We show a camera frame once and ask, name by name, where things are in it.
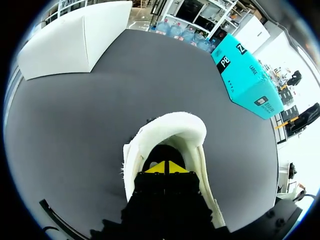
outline dark gray mat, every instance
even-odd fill
[[[232,103],[210,55],[150,32],[126,30],[91,73],[23,81],[6,127],[17,188],[45,225],[46,199],[88,235],[120,221],[123,144],[146,119],[186,111],[207,127],[211,190],[231,231],[273,207],[277,149],[269,120]]]

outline yellow triangle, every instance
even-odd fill
[[[169,161],[169,173],[174,174],[174,173],[188,173],[189,171],[185,170],[183,167],[180,167],[179,165],[175,164],[172,161]]]
[[[158,172],[160,174],[165,173],[165,161],[162,161],[162,162],[158,163],[157,165],[153,166],[152,168],[148,169],[147,171],[145,171],[145,173],[149,173],[149,174],[154,174],[156,172]]]

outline white fleece lining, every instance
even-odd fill
[[[135,189],[134,180],[137,173],[142,170],[151,150],[160,143],[167,144],[179,150],[185,162],[185,169],[197,174],[199,189],[214,216],[214,227],[225,226],[222,213],[209,186],[202,147],[206,134],[206,126],[202,120],[186,112],[169,113],[143,126],[133,140],[123,146],[123,178],[127,201]]]

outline teal box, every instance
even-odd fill
[[[263,119],[284,105],[272,80],[255,57],[228,34],[211,54],[232,102]]]

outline white foam block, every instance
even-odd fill
[[[64,73],[89,73],[126,29],[131,1],[90,5],[45,26],[22,48],[17,62],[26,80]]]

